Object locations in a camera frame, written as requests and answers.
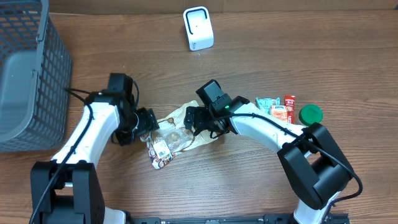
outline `green lid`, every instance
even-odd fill
[[[298,119],[306,126],[310,126],[314,122],[321,123],[322,118],[322,110],[317,105],[305,105],[298,114]]]

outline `small snack packet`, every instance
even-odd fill
[[[269,108],[269,113],[271,116],[278,118],[281,121],[287,122],[287,110],[285,106],[274,106]]]
[[[285,106],[287,110],[287,122],[293,124],[294,122],[294,101],[295,96],[285,95]]]
[[[256,97],[256,102],[257,102],[257,107],[261,111],[263,111],[263,112],[265,112],[267,114],[270,114],[269,113],[269,108],[272,105],[279,106],[280,105],[280,98],[278,97],[276,99],[271,99],[271,98],[259,99],[258,97]]]

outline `snack wrapper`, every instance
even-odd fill
[[[210,132],[202,131],[193,136],[195,129],[185,129],[184,117],[188,106],[199,106],[196,100],[185,103],[167,117],[157,120],[159,129],[140,137],[147,143],[150,161],[155,169],[161,169],[169,164],[177,155],[194,149],[216,139],[210,138]]]
[[[280,105],[280,98],[276,98],[276,99],[271,99],[271,98],[264,98],[264,99],[260,99],[258,97],[256,97],[256,102],[257,102],[257,107],[262,111],[265,112],[267,114],[269,113],[269,108],[274,105],[274,106],[279,106]]]
[[[285,95],[285,107],[287,110],[287,122],[290,124],[294,123],[294,102],[295,96]]]
[[[269,109],[271,116],[278,118],[281,121],[287,122],[287,110],[285,106],[272,105]]]

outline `orange package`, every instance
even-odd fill
[[[287,122],[290,124],[294,123],[294,101],[295,96],[285,95],[285,106],[287,110]]]
[[[271,116],[275,118],[278,118],[281,121],[287,122],[287,110],[285,106],[272,105],[269,108],[269,114],[271,114]]]

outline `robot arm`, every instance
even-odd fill
[[[87,130],[87,135],[83,136],[79,145],[75,149],[75,153],[67,160],[67,164],[76,164],[79,161],[93,163],[97,167],[100,156],[108,142],[109,137],[114,133],[120,124],[118,107],[109,103],[90,104],[93,110],[93,120]],[[84,108],[83,116],[74,130],[70,139],[62,147],[62,149],[53,156],[52,161],[58,164],[62,162],[68,154],[70,147],[74,145],[80,133],[85,128],[90,117],[90,111],[87,106]]]
[[[132,144],[137,136],[159,128],[152,110],[137,110],[138,89],[134,101],[133,84],[129,76],[112,73],[108,89],[89,93],[81,121],[52,161],[33,166],[30,182],[37,212],[32,214],[30,223],[128,223],[128,213],[104,206],[95,169],[112,135],[120,145]],[[73,187],[73,196],[55,193],[64,187]]]
[[[197,90],[197,94],[205,107],[187,108],[185,127],[193,126],[197,129],[195,134],[204,129],[221,134],[231,131],[253,138],[277,153],[300,199],[294,221],[322,223],[330,204],[354,174],[328,130],[318,123],[306,128],[283,122],[241,96],[232,100],[215,80]],[[306,157],[318,152],[319,159],[309,164]]]

